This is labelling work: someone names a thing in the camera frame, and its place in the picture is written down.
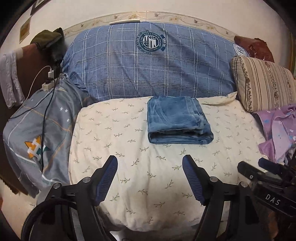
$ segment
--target plaid bedding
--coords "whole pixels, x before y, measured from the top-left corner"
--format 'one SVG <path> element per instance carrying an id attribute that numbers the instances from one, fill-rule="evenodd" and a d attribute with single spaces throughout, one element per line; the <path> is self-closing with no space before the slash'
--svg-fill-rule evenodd
<path id="1" fill-rule="evenodd" d="M 141 37 L 145 31 L 149 39 Z M 177 24 L 100 26 L 76 37 L 63 71 L 97 101 L 225 96 L 236 91 L 229 65 L 237 56 L 234 46 L 218 35 Z"/>

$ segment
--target floral tile border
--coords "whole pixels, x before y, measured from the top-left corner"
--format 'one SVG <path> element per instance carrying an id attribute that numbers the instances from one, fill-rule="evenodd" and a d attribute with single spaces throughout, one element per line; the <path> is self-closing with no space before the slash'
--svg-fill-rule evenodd
<path id="1" fill-rule="evenodd" d="M 115 14 L 109 14 L 94 19 L 78 23 L 64 30 L 65 38 L 73 36 L 82 32 L 83 30 L 108 25 L 110 22 L 128 19 L 139 19 L 141 22 L 162 22 L 162 23 L 176 23 L 180 25 L 190 26 L 198 29 L 202 29 L 213 34 L 217 34 L 228 40 L 234 42 L 235 33 L 208 21 L 186 16 L 182 14 L 170 13 L 170 12 L 120 12 Z"/>

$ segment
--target printed emblem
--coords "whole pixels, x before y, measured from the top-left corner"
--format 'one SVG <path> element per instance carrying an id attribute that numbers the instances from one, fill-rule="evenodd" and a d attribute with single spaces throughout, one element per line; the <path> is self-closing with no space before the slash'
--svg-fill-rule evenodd
<path id="1" fill-rule="evenodd" d="M 41 137 L 40 135 L 35 138 L 32 142 L 25 142 L 28 147 L 29 158 L 36 157 L 38 161 L 41 159 Z M 43 145 L 43 152 L 50 150 L 47 146 Z"/>
<path id="2" fill-rule="evenodd" d="M 163 35 L 153 32 L 144 31 L 137 36 L 137 46 L 144 53 L 155 52 L 157 50 L 165 50 L 166 39 Z"/>
<path id="3" fill-rule="evenodd" d="M 233 44 L 233 48 L 238 56 L 247 56 L 245 49 L 237 44 Z"/>

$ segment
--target white cable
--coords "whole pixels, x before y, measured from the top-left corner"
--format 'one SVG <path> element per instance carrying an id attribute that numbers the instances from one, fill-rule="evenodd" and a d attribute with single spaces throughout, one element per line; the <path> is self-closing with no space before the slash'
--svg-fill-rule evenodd
<path id="1" fill-rule="evenodd" d="M 44 68 L 46 68 L 46 67 L 49 67 L 49 68 L 50 68 L 50 71 L 52 70 L 52 68 L 51 68 L 49 65 L 44 66 L 42 69 L 40 69 L 40 71 L 38 72 L 38 74 L 35 76 L 35 79 L 36 79 L 37 76 L 40 74 L 40 72 L 41 72 Z M 33 84 L 34 84 L 34 82 L 35 82 L 35 79 L 33 80 L 33 83 L 32 83 L 32 85 L 31 85 L 31 88 L 30 88 L 30 90 L 29 90 L 28 96 L 27 96 L 27 98 L 25 99 L 25 101 L 26 101 L 26 100 L 29 98 L 29 96 L 30 96 L 31 89 L 32 89 L 32 86 L 33 86 Z"/>

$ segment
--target striped pillow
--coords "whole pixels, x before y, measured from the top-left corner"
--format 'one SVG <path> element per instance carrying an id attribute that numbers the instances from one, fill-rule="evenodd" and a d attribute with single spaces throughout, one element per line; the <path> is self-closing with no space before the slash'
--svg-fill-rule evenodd
<path id="1" fill-rule="evenodd" d="M 296 103 L 296 80 L 275 63 L 244 56 L 231 60 L 240 101 L 247 112 Z"/>

